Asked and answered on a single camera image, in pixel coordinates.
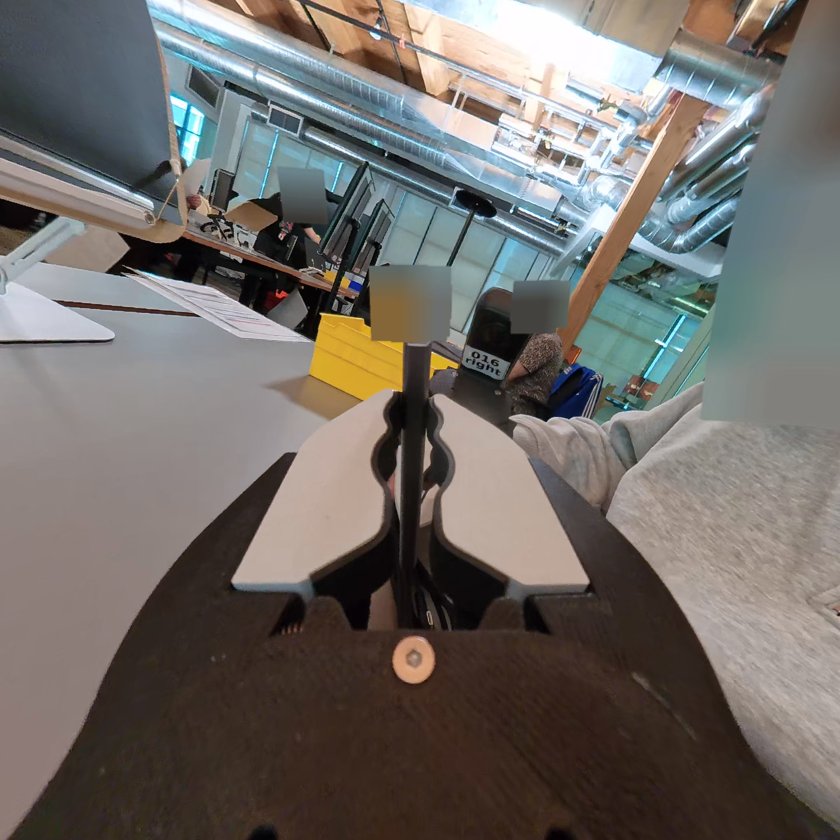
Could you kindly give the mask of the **yellow plastic bin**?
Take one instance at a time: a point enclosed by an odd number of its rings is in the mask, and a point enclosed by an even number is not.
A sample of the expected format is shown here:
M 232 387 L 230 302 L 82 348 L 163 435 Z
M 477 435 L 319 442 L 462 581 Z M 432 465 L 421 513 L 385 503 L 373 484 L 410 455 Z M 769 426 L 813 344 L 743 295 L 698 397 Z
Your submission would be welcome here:
M 403 343 L 374 341 L 361 318 L 323 314 L 309 374 L 362 401 L 403 389 Z

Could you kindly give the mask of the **black floor lamp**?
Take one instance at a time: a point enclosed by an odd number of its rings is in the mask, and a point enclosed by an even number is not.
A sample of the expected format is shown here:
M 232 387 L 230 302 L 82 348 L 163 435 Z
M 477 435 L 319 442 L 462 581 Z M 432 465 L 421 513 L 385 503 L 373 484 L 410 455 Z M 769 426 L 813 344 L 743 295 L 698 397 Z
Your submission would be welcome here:
M 467 212 L 467 217 L 448 256 L 446 263 L 447 268 L 451 268 L 454 265 L 474 219 L 478 217 L 480 219 L 487 220 L 493 219 L 497 216 L 497 209 L 490 199 L 464 187 L 458 187 L 455 189 L 453 194 L 453 205 L 457 208 L 465 210 Z

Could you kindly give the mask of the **person's grey sweatshirt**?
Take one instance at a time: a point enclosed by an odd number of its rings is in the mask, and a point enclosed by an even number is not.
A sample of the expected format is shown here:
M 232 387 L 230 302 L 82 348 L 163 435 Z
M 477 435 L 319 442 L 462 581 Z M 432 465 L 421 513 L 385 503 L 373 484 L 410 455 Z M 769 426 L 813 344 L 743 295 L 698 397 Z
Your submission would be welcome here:
M 688 616 L 772 773 L 838 826 L 839 437 L 703 419 L 702 386 L 600 430 L 608 520 Z

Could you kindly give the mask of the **silver pipe cluster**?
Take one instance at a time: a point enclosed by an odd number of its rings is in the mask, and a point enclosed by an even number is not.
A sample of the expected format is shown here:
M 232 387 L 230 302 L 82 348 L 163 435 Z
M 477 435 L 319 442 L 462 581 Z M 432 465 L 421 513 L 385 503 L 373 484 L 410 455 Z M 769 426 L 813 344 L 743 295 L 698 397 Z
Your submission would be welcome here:
M 687 254 L 733 224 L 782 67 L 682 28 L 656 78 L 727 113 L 687 147 L 637 234 L 670 254 Z

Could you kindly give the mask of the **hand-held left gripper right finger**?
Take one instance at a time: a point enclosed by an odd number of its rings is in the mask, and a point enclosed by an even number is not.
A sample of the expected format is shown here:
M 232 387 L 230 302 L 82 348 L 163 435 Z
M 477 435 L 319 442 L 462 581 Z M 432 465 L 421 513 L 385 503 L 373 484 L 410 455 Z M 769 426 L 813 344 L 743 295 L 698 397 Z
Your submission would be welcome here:
M 430 399 L 435 498 L 430 562 L 452 599 L 583 593 L 590 584 L 523 450 L 447 396 Z

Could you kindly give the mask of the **wooden beam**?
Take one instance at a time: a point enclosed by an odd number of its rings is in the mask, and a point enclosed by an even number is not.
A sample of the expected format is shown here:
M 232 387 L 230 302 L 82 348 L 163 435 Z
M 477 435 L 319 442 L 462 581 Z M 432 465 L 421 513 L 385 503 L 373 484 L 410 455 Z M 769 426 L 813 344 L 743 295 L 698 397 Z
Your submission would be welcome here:
M 664 128 L 658 133 L 635 181 L 629 186 L 610 227 L 570 295 L 567 323 L 557 329 L 568 356 L 615 268 L 629 248 L 666 178 L 675 168 L 709 104 L 682 94 Z

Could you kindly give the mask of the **pale cardboard sheet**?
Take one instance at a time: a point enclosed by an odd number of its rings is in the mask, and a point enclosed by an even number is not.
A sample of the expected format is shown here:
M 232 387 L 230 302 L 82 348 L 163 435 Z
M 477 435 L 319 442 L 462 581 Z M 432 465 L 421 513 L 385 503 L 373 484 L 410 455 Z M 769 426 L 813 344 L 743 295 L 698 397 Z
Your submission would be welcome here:
M 129 253 L 129 243 L 117 232 L 89 226 L 85 232 L 69 239 L 41 262 L 107 273 Z

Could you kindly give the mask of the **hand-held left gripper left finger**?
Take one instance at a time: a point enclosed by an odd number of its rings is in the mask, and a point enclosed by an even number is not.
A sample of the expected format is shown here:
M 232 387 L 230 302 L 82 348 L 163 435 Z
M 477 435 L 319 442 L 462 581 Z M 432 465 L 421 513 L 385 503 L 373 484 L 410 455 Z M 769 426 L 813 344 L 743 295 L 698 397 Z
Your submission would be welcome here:
M 320 426 L 292 459 L 231 585 L 240 592 L 368 595 L 390 576 L 374 558 L 394 517 L 375 464 L 393 442 L 384 389 Z

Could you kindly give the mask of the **blue striped jacket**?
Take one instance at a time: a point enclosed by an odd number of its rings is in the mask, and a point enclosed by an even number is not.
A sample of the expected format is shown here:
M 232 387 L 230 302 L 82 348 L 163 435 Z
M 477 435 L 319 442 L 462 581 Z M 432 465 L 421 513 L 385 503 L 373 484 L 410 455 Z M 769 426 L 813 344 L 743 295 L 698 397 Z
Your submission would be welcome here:
M 593 419 L 603 388 L 603 375 L 581 364 L 560 373 L 548 399 L 547 417 Z

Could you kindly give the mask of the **printed paper sheet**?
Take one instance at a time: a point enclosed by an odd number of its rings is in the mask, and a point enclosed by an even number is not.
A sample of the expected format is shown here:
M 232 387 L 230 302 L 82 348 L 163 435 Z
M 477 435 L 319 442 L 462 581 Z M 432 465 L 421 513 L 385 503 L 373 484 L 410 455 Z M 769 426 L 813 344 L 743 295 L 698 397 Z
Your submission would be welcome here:
M 281 343 L 310 342 L 293 329 L 269 320 L 213 287 L 170 280 L 145 271 L 135 271 L 130 276 L 163 298 L 237 338 Z

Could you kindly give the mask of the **cardboard box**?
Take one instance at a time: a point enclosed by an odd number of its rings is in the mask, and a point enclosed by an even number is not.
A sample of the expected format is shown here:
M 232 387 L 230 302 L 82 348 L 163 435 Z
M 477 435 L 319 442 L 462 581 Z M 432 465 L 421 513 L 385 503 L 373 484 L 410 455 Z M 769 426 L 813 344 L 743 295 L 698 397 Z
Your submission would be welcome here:
M 279 221 L 282 216 L 282 210 L 275 212 L 271 207 L 264 206 L 265 204 L 266 202 L 261 199 L 244 201 L 229 208 L 224 217 L 231 224 L 246 228 L 257 234 L 267 226 Z

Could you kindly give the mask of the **white hanging sheet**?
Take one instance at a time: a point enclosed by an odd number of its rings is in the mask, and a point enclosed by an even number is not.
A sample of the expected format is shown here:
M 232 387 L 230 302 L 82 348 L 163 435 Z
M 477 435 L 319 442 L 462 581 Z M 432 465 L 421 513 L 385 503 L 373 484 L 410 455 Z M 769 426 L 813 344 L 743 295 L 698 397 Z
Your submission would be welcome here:
M 274 305 L 268 310 L 268 320 L 288 329 L 296 329 L 308 314 L 308 307 L 298 288 L 275 293 Z

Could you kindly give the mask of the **person's right forearm grey sleeve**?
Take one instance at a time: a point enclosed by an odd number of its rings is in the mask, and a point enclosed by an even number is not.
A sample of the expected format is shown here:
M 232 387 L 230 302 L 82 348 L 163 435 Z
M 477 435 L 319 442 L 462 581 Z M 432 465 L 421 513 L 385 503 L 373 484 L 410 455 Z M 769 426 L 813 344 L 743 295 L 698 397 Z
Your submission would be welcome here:
M 542 461 L 602 513 L 612 504 L 621 478 L 650 449 L 642 427 L 628 417 L 602 425 L 589 418 L 543 421 L 519 414 L 512 418 L 514 442 Z

